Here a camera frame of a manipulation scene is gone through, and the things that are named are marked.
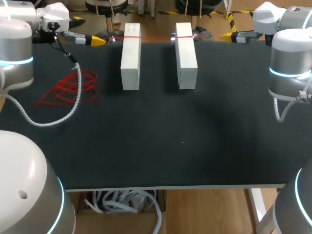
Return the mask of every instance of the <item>white block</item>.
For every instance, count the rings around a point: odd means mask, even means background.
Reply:
[[[126,23],[126,36],[140,37],[140,24]],[[124,38],[120,67],[123,90],[139,90],[140,61],[141,38]]]
[[[191,23],[177,23],[177,37],[192,36]],[[175,40],[177,76],[180,89],[194,89],[197,78],[197,59],[193,37]]]

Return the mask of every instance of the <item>white cable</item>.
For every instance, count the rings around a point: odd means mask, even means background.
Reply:
[[[14,97],[12,97],[11,95],[8,95],[8,94],[0,94],[0,98],[7,98],[10,101],[12,101],[17,106],[17,108],[20,110],[20,112],[22,113],[24,118],[27,120],[27,122],[29,122],[30,124],[32,124],[36,127],[50,127],[50,126],[57,125],[59,123],[66,121],[68,118],[70,118],[73,115],[73,113],[76,111],[78,104],[80,102],[82,76],[81,76],[80,66],[78,63],[75,63],[75,68],[77,69],[77,73],[78,73],[78,93],[77,93],[75,104],[74,104],[72,110],[66,116],[64,116],[63,118],[61,118],[57,121],[54,121],[51,123],[36,123],[36,122],[31,120],[31,118],[27,115],[24,108],[21,106],[21,104]]]
[[[297,102],[300,102],[301,99],[306,99],[306,98],[311,99],[311,98],[312,98],[312,95],[300,95],[300,96],[294,98],[291,102],[289,102],[289,103],[287,104],[287,106],[286,106],[285,109],[283,110],[282,116],[279,115],[277,99],[274,98],[274,109],[275,109],[275,116],[276,116],[277,121],[283,122],[284,119],[285,119],[285,116],[286,116],[287,112],[290,110],[290,108],[292,107],[292,105],[296,104]]]
[[[160,211],[160,207],[159,207],[159,204],[157,202],[157,200],[155,199],[155,197],[153,195],[151,195],[150,193],[144,191],[144,190],[141,190],[141,191],[137,191],[138,193],[141,193],[147,197],[149,197],[155,204],[155,208],[156,208],[156,212],[157,212],[157,216],[158,216],[158,220],[157,220],[157,224],[156,224],[156,227],[153,231],[153,234],[157,234],[160,230],[160,227],[161,227],[161,221],[162,221],[162,217],[161,217],[161,211]]]
[[[94,191],[92,194],[92,200],[93,204],[91,204],[87,199],[85,199],[85,203],[90,206],[94,211],[96,211],[99,214],[102,214],[104,212],[106,213],[138,213],[141,210],[139,210],[139,207],[146,202],[146,198],[148,197],[150,200],[152,200],[152,204],[155,204],[156,212],[157,212],[157,224],[155,226],[155,229],[153,231],[153,234],[157,234],[161,227],[162,222],[162,216],[161,216],[161,210],[159,207],[159,204],[156,200],[156,191],[154,191],[154,195],[151,195],[150,193],[144,191],[144,190],[133,190],[133,191],[108,191],[102,198],[102,205],[105,209],[102,211],[98,208],[98,200],[100,199],[100,195],[102,192],[99,192],[98,194]],[[111,200],[108,200],[108,197],[113,194],[113,197]],[[134,207],[130,207],[129,204],[130,200],[136,196],[140,195],[140,202],[135,205]]]

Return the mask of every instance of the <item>yellow black hazard tape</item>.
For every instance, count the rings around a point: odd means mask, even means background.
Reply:
[[[231,33],[226,33],[226,34],[223,34],[223,35],[220,36],[220,38],[222,40],[224,40],[224,41],[227,41],[227,42],[237,42],[236,41],[236,37],[239,34],[239,32],[237,31],[235,23],[234,23],[234,14],[235,13],[250,14],[251,17],[254,16],[254,11],[231,11],[228,14],[228,20],[229,20],[232,32]]]
[[[236,26],[235,26],[235,24],[234,24],[233,14],[229,14],[229,15],[228,15],[228,20],[229,20],[229,23],[230,23],[230,27],[231,27],[231,29],[232,29],[232,32],[233,32],[233,33],[234,33],[234,32],[237,32]]]

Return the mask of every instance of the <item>blue led ring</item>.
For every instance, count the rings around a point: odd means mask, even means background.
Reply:
[[[54,224],[53,224],[52,227],[50,228],[50,230],[47,232],[47,234],[51,234],[51,233],[53,232],[53,230],[54,230],[54,228],[56,227],[56,225],[58,224],[59,219],[60,219],[60,216],[61,216],[61,214],[62,214],[62,212],[63,212],[63,207],[64,207],[64,188],[63,188],[63,185],[62,185],[62,183],[61,183],[61,181],[60,181],[59,178],[58,178],[58,181],[59,181],[59,184],[60,184],[60,186],[61,186],[61,188],[62,188],[62,203],[61,203],[61,206],[60,206],[60,210],[59,210],[58,216],[57,216],[57,218],[56,218]]]
[[[4,60],[0,60],[0,66],[11,66],[11,65],[21,65],[21,64],[27,64],[30,63],[34,60],[34,57],[31,57],[29,59],[26,60],[21,60],[21,61],[4,61]]]
[[[311,71],[312,70],[309,70],[305,73],[302,73],[302,74],[283,74],[283,73],[279,73],[279,72],[276,72],[274,71],[272,68],[270,68],[270,72],[272,72],[274,75],[277,75],[277,76],[280,76],[280,77],[294,77],[294,78],[298,78],[300,77],[301,79],[304,79],[304,78],[309,78],[310,77],[310,74],[311,74]]]

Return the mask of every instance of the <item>black table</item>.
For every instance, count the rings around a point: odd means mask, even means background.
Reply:
[[[142,44],[139,91],[123,91],[122,45],[65,45],[98,74],[97,100],[67,122],[29,125],[6,101],[0,129],[23,134],[44,152],[68,190],[282,184],[311,158],[312,108],[295,105],[283,123],[268,93],[270,47],[196,43],[195,90],[178,89],[175,46]],[[35,82],[12,91],[34,121],[71,106],[35,103],[73,65],[48,45],[34,46]]]

